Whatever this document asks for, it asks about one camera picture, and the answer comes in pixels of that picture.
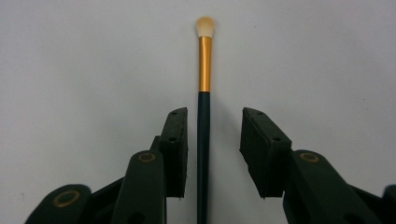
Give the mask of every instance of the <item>screw hole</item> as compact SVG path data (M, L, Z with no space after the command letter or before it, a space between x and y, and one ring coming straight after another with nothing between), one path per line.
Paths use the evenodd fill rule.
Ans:
M177 138L170 137L170 138L168 138L168 140L169 140L169 142L174 143L174 142L176 142Z
M364 224L364 221L360 217L353 214L346 214L344 219L350 224Z
M148 163L148 162L152 162L155 161L155 155L152 153L143 153L140 154L140 156L138 157L138 159L143 162L143 163Z
M319 157L317 157L316 155L309 153L309 152L300 154L300 158L303 161L309 161L309 162L318 162L319 161Z
M133 213L129 218L128 218L128 223L129 224L141 224L145 221L146 217L142 213L136 212Z
M75 189L64 191L52 200L55 207L66 207L74 203L79 198L79 192Z

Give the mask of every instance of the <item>brush bristles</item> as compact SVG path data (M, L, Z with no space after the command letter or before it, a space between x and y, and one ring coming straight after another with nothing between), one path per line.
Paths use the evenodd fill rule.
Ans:
M212 37L215 31L215 23L210 17L201 17L196 23L198 36L209 36Z

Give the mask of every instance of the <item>brush handle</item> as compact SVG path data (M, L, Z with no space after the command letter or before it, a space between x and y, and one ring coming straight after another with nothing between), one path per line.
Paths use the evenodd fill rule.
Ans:
M210 92L198 93L198 224L206 224L209 176Z

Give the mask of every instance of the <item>gold metal ring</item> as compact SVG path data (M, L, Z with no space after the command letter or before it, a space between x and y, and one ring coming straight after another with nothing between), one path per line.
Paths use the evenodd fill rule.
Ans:
M199 91L210 91L212 37L199 37Z
M147 152L147 153L140 154L138 159L143 163L149 163L149 162L155 161L155 155Z
M71 194L73 195L72 198L68 199L68 200L61 200L63 196L67 195L67 194ZM64 191L60 194L58 194L52 201L53 205L55 207L66 207L72 203L74 203L77 199L79 198L79 192L75 189L70 189L67 191Z
M316 155L309 153L309 152L300 154L300 158L303 161L309 161L309 162L318 162L319 161L319 157L317 157Z

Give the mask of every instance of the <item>makeup brush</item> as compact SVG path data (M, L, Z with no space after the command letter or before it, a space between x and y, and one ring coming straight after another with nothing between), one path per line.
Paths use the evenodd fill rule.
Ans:
M196 22L196 29L199 37L197 221L198 224L206 224L210 136L210 60L215 23L209 17L202 17Z

